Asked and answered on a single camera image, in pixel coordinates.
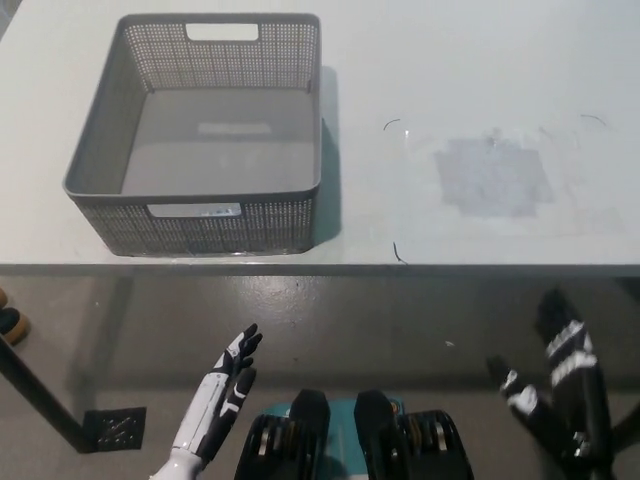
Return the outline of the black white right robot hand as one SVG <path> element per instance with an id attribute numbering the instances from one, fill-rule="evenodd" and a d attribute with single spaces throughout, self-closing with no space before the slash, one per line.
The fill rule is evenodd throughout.
<path id="1" fill-rule="evenodd" d="M 534 323 L 549 366 L 551 401 L 500 356 L 489 376 L 514 417 L 564 465 L 605 464 L 613 458 L 605 382 L 593 342 L 577 309 L 559 289 L 542 297 Z"/>

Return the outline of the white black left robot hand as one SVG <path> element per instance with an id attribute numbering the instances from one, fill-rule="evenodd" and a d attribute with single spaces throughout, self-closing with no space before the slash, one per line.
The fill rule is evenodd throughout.
<path id="1" fill-rule="evenodd" d="M 262 338 L 251 324 L 204 375 L 174 437 L 173 456 L 193 457 L 202 465 L 215 457 L 255 380 L 252 355 Z"/>

